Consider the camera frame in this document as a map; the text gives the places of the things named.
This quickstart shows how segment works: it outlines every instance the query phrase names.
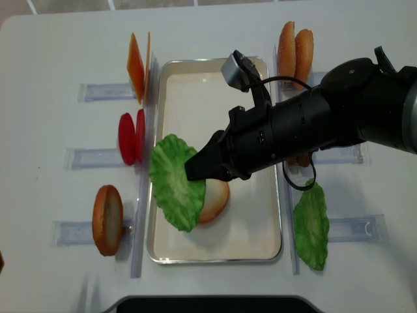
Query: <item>bread slice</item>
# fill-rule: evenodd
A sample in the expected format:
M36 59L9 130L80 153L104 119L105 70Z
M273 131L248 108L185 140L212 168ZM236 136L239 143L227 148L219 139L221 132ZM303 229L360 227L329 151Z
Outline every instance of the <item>bread slice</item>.
M308 29L303 29L295 37L296 69L295 78L306 83L310 74L313 62L314 40L313 33ZM298 83L293 83L294 87L301 90L303 87Z
M294 22L287 22L280 35L278 44L278 73L280 76L295 75L296 53L294 39Z
M229 184L217 179L206 179L204 207L198 223L208 223L216 218L225 208L229 199Z
M103 256L114 256L122 237L123 204L114 186L99 189L94 202L93 239Z

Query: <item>black cable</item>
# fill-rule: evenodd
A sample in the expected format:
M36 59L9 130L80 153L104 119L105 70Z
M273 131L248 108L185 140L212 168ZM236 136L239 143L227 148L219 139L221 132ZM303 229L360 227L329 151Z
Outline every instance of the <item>black cable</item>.
M316 172L315 172L315 167L314 167L314 163L313 163L313 152L309 152L308 153L308 159L310 161L311 167L313 168L313 182L308 184L307 186L297 186L296 184L294 184L290 178L287 175L287 171L285 171L285 166L284 166L284 162L282 162L282 171L284 172L284 178L287 181L287 183L289 183L289 185L291 187L293 187L294 189L297 190L301 190L301 191L306 191L306 190L310 190L311 188L313 188L314 184L315 184L315 178L317 176Z
M259 86L259 85L264 85L266 83L273 82L273 81L276 81L276 80L291 80L292 82L295 82L295 83L301 85L302 87L304 87L308 90L311 90L311 87L309 85L307 85L306 83L302 82L301 80L299 80L295 77L292 77L292 76L273 76L273 77L266 78L266 79L261 80L261 81L256 82L256 83L250 83L249 85L245 85L242 88L242 91L247 91L252 87L256 87L256 86Z

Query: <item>food item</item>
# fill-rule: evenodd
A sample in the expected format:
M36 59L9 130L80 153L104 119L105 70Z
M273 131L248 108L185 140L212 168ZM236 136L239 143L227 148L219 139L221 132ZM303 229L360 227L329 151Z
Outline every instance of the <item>food item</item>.
M204 207L198 223L205 224L214 220L225 208L229 199L229 184L217 179L206 179Z
M281 76L295 75L296 54L294 22L287 22L280 35L278 44L278 72Z
M313 62L314 40L313 33L308 29L301 30L295 37L296 69L295 78L306 83ZM294 87L301 90L303 87L293 83Z
M143 69L143 62L139 46L137 45L135 34L132 33L129 44L129 56L127 69L130 80L135 89L137 101L142 102L143 96L143 81L145 80L145 70Z
M329 220L326 215L324 191L315 183L304 191L293 212L295 248L308 266L322 271L327 258Z
M145 141L145 112L140 109L136 117L136 160L142 162L143 142Z
M206 192L205 180L187 180L184 163L196 153L170 134L155 145L149 168L156 204L169 223L188 232L197 226Z
M119 149L123 162L132 165L136 158L135 125L129 113L121 116L119 121Z
M123 204L114 186L100 188L93 211L93 239L103 256L114 256L122 237Z
M148 49L146 54L146 68L145 68L145 92L143 95L143 106L146 105L148 99L148 85L149 85L149 57L151 54L151 32L148 31Z

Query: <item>black object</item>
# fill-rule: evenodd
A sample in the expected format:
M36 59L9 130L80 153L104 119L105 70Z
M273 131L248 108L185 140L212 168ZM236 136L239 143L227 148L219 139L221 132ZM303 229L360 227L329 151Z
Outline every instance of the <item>black object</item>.
M375 53L379 64L367 58L348 61L320 85L272 106L263 84L287 78L261 81L253 63L235 51L222 67L223 76L231 87L250 88L255 107L229 111L226 130L215 132L185 163L188 179L249 179L304 153L366 140L416 153L417 68L396 72L381 47Z
M294 297L144 297L125 300L117 313L318 313Z

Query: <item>tray rim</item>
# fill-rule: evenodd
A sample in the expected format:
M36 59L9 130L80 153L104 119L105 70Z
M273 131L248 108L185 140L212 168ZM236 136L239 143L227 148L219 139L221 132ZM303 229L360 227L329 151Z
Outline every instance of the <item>tray rim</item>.
M250 60L258 60L261 61L265 64L266 66L266 77L269 77L269 68L268 68L268 63L266 63L266 61L258 56L253 56L253 57L247 57ZM164 73L164 69L169 66L170 64L173 63L195 63L195 62L217 62L217 61L226 61L227 58L215 58L215 59L187 59L187 60L172 60L172 61L168 61L167 63L165 63L161 70L160 70L160 77L159 77L159 86L158 86L158 101L157 101L157 108L156 108L156 114L154 116L154 140L153 140L153 147L156 145L156 138L158 137L158 121L159 121L159 110L160 110L160 93L161 93L161 79L162 79L162 74ZM270 83L268 83L269 86L269 93L271 95L271 85ZM151 254L151 252L149 251L149 232L150 232L150 221L151 221L151 202L152 202L152 197L153 197L153 184L152 181L149 179L150 185L149 185L149 193L148 193L148 201L147 201L147 208L146 208L146 212L147 212L147 219L146 219L146 225L145 225L145 242L146 242L146 247L147 247L147 253L149 255L149 258L160 265L171 265L171 264L213 264L213 263L217 263L217 264L228 264L228 263L267 263L267 262L272 262L274 260L276 260L278 258L278 256L281 254L282 252L282 246L283 246L283 232L282 232L282 221L281 221L281 206L280 206L280 192L278 190L278 168L277 165L273 165L273 170L274 170L274 182L275 182L275 193L276 193L276 204L277 204L277 208L278 208L278 225L280 227L280 237L281 237L281 245L280 248L278 249L278 251L276 252L276 254L274 256L272 256L271 258L268 259L203 259L203 260L159 260L157 258L154 258L153 255Z

